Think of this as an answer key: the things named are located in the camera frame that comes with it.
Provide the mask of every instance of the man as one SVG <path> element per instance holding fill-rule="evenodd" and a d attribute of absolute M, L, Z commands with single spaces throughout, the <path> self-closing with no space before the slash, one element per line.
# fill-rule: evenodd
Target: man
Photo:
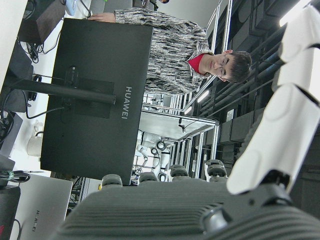
<path fill-rule="evenodd" d="M 92 15 L 88 20 L 153 27 L 145 92 L 186 94 L 195 91 L 210 75 L 241 83 L 252 64 L 247 52 L 210 52 L 207 35 L 197 24 L 142 8 Z"/>

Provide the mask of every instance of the silver laptop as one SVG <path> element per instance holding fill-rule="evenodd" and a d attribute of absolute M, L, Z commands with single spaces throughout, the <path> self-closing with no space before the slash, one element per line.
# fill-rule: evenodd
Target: silver laptop
<path fill-rule="evenodd" d="M 15 218 L 21 223 L 21 240 L 45 240 L 65 220 L 72 182 L 31 174 L 20 183 L 21 196 Z M 18 236 L 14 223 L 11 240 Z"/>

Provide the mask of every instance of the patterned jacket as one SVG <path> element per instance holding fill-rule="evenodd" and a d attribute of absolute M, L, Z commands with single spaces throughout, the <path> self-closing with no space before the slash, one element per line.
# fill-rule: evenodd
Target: patterned jacket
<path fill-rule="evenodd" d="M 115 21 L 153 27 L 145 92 L 186 94 L 210 75 L 198 74 L 188 60 L 209 53 L 206 32 L 197 24 L 142 8 L 115 10 Z"/>

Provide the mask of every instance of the black monitor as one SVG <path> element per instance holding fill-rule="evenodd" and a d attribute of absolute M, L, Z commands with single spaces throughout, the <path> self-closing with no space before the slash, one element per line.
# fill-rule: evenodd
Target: black monitor
<path fill-rule="evenodd" d="M 115 95 L 115 104 L 51 95 L 41 168 L 129 185 L 153 28 L 65 19 L 52 84 Z"/>

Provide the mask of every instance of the hand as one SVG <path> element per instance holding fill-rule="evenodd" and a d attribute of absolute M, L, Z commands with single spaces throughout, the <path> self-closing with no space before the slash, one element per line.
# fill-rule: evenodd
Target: hand
<path fill-rule="evenodd" d="M 91 17 L 88 17 L 88 20 L 115 23 L 116 16 L 114 13 L 111 13 L 111 12 L 103 12 L 103 13 L 94 14 Z"/>

